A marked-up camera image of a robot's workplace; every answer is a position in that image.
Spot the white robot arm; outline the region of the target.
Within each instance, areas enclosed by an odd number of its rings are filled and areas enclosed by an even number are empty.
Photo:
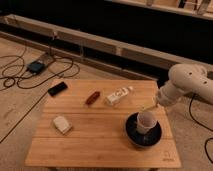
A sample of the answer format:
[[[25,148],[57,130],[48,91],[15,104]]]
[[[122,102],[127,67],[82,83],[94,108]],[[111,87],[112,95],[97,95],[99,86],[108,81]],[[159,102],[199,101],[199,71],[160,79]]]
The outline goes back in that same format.
[[[213,104],[213,80],[207,74],[208,70],[202,65],[173,65],[168,72],[169,80],[156,93],[156,103],[171,106],[183,95],[193,92]]]

